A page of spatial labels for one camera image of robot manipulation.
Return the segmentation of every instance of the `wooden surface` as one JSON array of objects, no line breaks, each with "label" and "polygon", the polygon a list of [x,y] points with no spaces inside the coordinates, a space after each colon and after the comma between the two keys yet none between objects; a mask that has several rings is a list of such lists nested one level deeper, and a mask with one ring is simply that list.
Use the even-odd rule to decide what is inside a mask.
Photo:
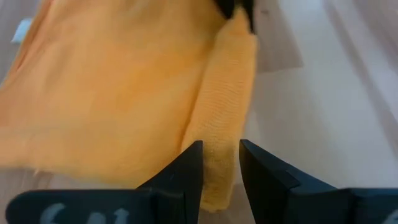
[{"label": "wooden surface", "polygon": [[[10,43],[15,29],[34,14],[37,1],[0,0],[0,78],[17,52],[18,45]],[[337,187],[398,187],[398,75],[392,69],[398,63],[362,21],[364,8],[356,9],[358,3],[366,9],[372,0],[325,1],[330,5],[324,0],[258,0],[258,74],[244,138]],[[398,24],[391,23],[393,17],[386,26]],[[201,212],[200,223],[254,223],[236,172],[230,208]],[[26,190],[104,187],[109,186],[3,170],[0,215],[11,198]],[[0,223],[5,223],[3,216]]]}]

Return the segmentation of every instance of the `fabric texture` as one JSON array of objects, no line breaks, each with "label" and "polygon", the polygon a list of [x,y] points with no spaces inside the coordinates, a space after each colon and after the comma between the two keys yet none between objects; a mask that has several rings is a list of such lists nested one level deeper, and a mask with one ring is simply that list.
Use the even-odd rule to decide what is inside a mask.
[{"label": "fabric texture", "polygon": [[224,209],[255,51],[212,0],[44,0],[0,90],[0,166],[137,187],[201,139],[201,207]]}]

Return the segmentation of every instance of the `cloth fold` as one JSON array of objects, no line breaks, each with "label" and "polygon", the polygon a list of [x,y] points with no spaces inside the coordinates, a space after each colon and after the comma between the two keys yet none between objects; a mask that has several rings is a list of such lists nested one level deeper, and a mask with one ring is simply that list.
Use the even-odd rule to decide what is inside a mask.
[{"label": "cloth fold", "polygon": [[137,187],[204,140],[229,204],[256,38],[212,0],[44,0],[0,89],[0,166]]}]

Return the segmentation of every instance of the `orange towel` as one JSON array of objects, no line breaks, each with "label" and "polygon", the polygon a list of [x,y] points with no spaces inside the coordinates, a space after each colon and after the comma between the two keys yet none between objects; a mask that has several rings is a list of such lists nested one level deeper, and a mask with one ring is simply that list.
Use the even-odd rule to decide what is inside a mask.
[{"label": "orange towel", "polygon": [[136,187],[204,140],[228,206],[256,39],[213,0],[44,0],[0,91],[0,166]]}]

